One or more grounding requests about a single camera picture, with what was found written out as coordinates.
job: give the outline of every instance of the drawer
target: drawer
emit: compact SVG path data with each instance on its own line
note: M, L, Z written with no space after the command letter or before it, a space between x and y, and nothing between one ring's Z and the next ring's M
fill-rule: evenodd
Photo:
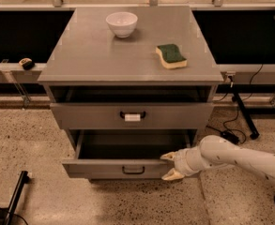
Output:
M62 129L204 128L211 103L77 104L53 103L53 115Z
M188 145L184 130L86 130L75 158L62 163L69 177L160 179L173 167L160 156Z

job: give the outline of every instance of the white bowl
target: white bowl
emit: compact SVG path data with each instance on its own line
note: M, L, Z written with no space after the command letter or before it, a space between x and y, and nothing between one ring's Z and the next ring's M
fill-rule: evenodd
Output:
M116 12L106 18L111 31L119 38L128 37L136 28L138 17L130 12Z

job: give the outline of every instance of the speckled concrete floor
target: speckled concrete floor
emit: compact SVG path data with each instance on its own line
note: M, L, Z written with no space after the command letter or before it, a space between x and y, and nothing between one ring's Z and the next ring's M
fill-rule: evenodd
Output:
M235 117L218 107L209 124ZM254 119L258 140L242 146L275 151L275 119ZM230 124L249 136L240 116ZM203 133L216 134L209 128ZM21 170L28 170L17 213L28 224L275 224L275 189L239 168L202 172L199 178L94 181L70 179L62 158L74 154L50 110L0 109L0 205L8 206ZM13 225L23 224L15 218Z

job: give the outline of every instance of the drawer front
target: drawer front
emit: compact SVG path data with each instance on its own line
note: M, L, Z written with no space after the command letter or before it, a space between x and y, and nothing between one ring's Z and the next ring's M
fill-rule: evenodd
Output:
M182 105L51 105L62 129L204 128L212 113L210 103Z
M71 178L160 179L173 166L159 159L72 159L62 161Z

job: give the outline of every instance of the black drawer handle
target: black drawer handle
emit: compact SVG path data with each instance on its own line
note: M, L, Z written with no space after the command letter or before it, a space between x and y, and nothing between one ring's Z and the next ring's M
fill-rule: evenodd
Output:
M141 119L144 119L146 116L146 112L120 112L120 117L125 119L126 115L140 115Z
M124 173L125 175L140 175L145 173L145 166L142 167L141 171L137 171L137 172L127 172L125 166L123 166L122 173Z

